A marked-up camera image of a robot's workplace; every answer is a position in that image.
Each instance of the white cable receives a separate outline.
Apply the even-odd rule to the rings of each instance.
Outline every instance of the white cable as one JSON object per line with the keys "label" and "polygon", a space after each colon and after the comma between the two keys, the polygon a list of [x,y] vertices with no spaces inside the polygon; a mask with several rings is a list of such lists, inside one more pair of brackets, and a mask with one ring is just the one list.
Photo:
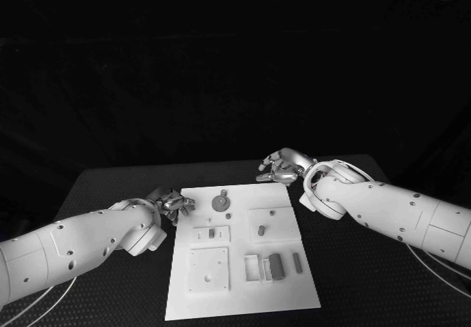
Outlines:
{"label": "white cable", "polygon": [[471,277],[467,275],[465,275],[460,271],[457,271],[455,268],[452,268],[449,265],[446,265],[446,263],[443,263],[440,260],[437,260],[426,251],[423,251],[423,252],[443,267],[446,267],[450,271],[453,271],[463,278],[467,278],[467,280],[471,280]]}
{"label": "white cable", "polygon": [[408,244],[407,245],[407,248],[411,252],[411,254],[414,255],[416,259],[421,262],[421,265],[424,265],[426,269],[431,272],[431,274],[442,280],[442,282],[449,286],[452,287],[465,297],[471,298],[471,295],[467,295],[462,290],[459,290],[459,288],[453,287],[449,282],[446,282],[446,280],[443,280],[439,275],[436,274],[436,272],[430,269],[430,267],[427,267],[426,263],[421,261],[421,259],[419,258],[419,256],[416,255],[416,253],[411,251],[411,248],[408,247]]}
{"label": "white cable", "polygon": [[47,313],[48,313],[48,311],[53,309],[53,307],[57,305],[57,303],[60,302],[60,300],[61,300],[61,298],[64,297],[64,295],[66,295],[66,292],[68,291],[68,289],[70,289],[70,287],[71,287],[71,285],[73,285],[73,282],[74,282],[74,280],[76,280],[76,278],[73,278],[73,280],[71,280],[71,283],[70,283],[70,285],[68,285],[68,287],[67,287],[67,289],[66,289],[66,291],[63,292],[63,294],[61,294],[61,296],[60,296],[60,298],[58,298],[58,300],[54,302],[54,304],[53,304],[53,306],[48,308],[48,310],[41,314],[41,316],[27,325],[27,327],[30,327],[45,315],[47,315]]}
{"label": "white cable", "polygon": [[53,286],[48,287],[47,291],[35,298],[35,301],[25,307],[25,309],[0,327],[5,327],[28,311],[28,308],[40,301],[40,299],[48,293],[51,288],[53,288]]}

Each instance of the table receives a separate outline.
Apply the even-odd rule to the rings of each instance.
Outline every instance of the table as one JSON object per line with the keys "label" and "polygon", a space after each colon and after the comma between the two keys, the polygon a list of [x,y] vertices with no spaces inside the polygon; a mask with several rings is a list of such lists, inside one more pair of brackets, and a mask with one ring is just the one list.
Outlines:
{"label": "table", "polygon": [[[315,157],[361,168],[377,181],[387,177],[368,155]],[[172,188],[253,184],[260,160],[84,170],[53,220],[143,197],[159,185]],[[471,326],[471,299],[424,269],[404,244],[359,226],[348,215],[322,217],[298,202],[302,182],[287,188],[321,309],[164,321],[174,248],[174,228],[156,251],[132,257],[115,251],[103,264],[80,275],[58,305],[35,326]],[[453,273],[420,255],[433,270],[462,290]],[[68,281],[57,285],[9,326],[24,326],[48,309]],[[8,320],[43,291],[4,306]]]}

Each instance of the black table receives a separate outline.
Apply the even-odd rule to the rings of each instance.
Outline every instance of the black table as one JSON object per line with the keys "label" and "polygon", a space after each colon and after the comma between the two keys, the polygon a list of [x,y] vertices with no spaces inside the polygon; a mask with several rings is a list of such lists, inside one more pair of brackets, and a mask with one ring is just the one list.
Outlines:
{"label": "black table", "polygon": [[[384,173],[368,155],[339,159],[377,181]],[[159,185],[172,188],[254,184],[260,160],[84,170],[53,220],[141,198]],[[321,301],[319,309],[164,321],[174,248],[174,227],[156,251],[132,257],[115,251],[103,264],[77,277],[71,289],[35,326],[471,326],[471,299],[424,269],[404,244],[359,226],[348,215],[334,221],[300,205],[302,181],[287,188],[303,249]],[[462,290],[460,280],[423,254],[433,270]],[[48,309],[68,281],[57,285],[11,324],[25,326]],[[4,306],[8,320],[43,291]]]}

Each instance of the black background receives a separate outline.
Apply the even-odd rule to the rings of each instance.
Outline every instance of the black background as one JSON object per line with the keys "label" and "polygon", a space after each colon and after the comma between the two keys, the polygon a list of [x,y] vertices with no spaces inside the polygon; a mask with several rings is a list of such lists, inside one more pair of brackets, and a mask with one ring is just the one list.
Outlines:
{"label": "black background", "polygon": [[0,240],[51,221],[89,168],[285,146],[367,153],[391,183],[471,207],[466,1],[17,3],[31,36],[0,47]]}

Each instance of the robotic hand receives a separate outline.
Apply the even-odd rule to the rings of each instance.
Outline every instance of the robotic hand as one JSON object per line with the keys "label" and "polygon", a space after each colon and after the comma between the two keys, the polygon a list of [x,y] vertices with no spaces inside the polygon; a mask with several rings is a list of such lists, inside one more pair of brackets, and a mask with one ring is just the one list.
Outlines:
{"label": "robotic hand", "polygon": [[166,236],[161,216],[175,226],[178,212],[187,216],[195,202],[164,187],[146,199],[120,201],[0,243],[0,308],[94,269],[113,250],[133,256],[156,250]]}
{"label": "robotic hand", "polygon": [[310,211],[335,220],[348,213],[365,228],[471,269],[469,209],[374,181],[344,161],[316,162],[289,148],[264,158],[259,171],[269,164],[272,172],[256,181],[287,186],[302,176],[299,202]]}

